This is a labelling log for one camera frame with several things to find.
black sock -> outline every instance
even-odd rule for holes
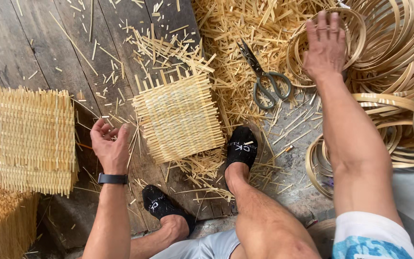
[[[168,215],[180,215],[185,218],[190,229],[190,235],[194,231],[196,219],[186,214],[182,209],[175,207],[167,196],[156,186],[148,184],[142,190],[143,206],[158,220]]]
[[[257,157],[257,148],[258,142],[250,128],[237,127],[228,141],[226,168],[234,162],[243,162],[250,170]]]

foot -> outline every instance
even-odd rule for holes
[[[237,127],[228,141],[224,178],[231,193],[235,184],[247,184],[247,176],[257,157],[258,142],[249,127]]]
[[[224,180],[229,191],[236,195],[236,189],[242,185],[248,185],[248,166],[243,162],[234,162],[224,171]]]
[[[142,196],[145,209],[161,222],[162,227],[166,225],[167,228],[176,230],[175,236],[184,235],[186,238],[194,231],[194,217],[175,207],[158,187],[151,184],[145,186]]]
[[[168,246],[187,239],[190,235],[190,228],[186,219],[180,215],[167,215],[161,218],[161,229],[168,240]]]

purple object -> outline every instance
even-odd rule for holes
[[[322,182],[330,187],[333,187],[334,183],[333,183],[333,177],[328,177],[328,182]]]

finger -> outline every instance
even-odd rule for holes
[[[342,53],[344,53],[346,51],[346,33],[343,29],[339,30],[338,33],[338,45]]]
[[[114,129],[108,133],[105,134],[105,136],[103,136],[103,138],[105,140],[111,140],[112,137],[116,136],[116,134],[118,134],[119,129]]]
[[[130,135],[130,124],[126,123],[119,129],[118,139],[116,140],[120,144],[127,144]]]
[[[314,44],[318,41],[316,28],[312,20],[306,20],[306,34],[308,37],[309,46],[311,47],[311,44]]]
[[[99,119],[95,122],[95,124],[92,126],[91,129],[91,139],[92,141],[97,141],[102,138],[102,127],[105,124],[105,121],[103,119]]]
[[[102,135],[105,135],[106,133],[108,133],[109,132],[109,129],[111,129],[111,125],[110,124],[105,124],[102,128],[101,128],[101,132],[102,132]]]
[[[338,40],[338,13],[330,14],[330,40],[336,42]]]
[[[319,33],[320,42],[327,41],[327,21],[325,20],[325,10],[322,10],[317,15],[317,32]]]
[[[307,63],[307,60],[308,60],[308,55],[309,55],[309,52],[307,52],[307,51],[303,52],[303,69],[305,69],[305,67],[306,67],[306,63]]]

forearm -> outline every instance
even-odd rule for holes
[[[323,104],[323,133],[333,170],[390,171],[391,159],[371,119],[353,99],[342,75],[317,80]]]
[[[122,184],[103,185],[84,259],[129,258],[131,233],[124,190]]]

